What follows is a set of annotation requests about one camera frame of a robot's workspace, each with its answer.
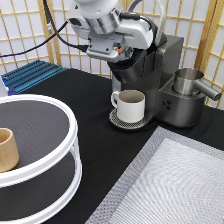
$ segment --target white mug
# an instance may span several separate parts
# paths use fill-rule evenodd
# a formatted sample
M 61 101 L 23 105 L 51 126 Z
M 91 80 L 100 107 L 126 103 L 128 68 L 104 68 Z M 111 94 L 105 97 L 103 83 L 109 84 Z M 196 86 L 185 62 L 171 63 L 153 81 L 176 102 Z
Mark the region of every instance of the white mug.
M 136 123 L 144 118 L 145 95 L 142 92 L 137 90 L 115 91 L 111 95 L 111 102 L 117 108 L 117 117 L 121 121 Z

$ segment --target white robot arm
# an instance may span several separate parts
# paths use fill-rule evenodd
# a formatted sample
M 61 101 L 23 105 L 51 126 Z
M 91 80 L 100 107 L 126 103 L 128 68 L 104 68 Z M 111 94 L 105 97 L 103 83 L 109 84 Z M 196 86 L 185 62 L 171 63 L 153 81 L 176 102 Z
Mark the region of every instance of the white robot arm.
M 89 57 L 117 63 L 129 59 L 134 48 L 148 49 L 154 39 L 145 17 L 127 20 L 122 13 L 120 0 L 73 0 L 67 21 L 80 38 L 90 40 Z

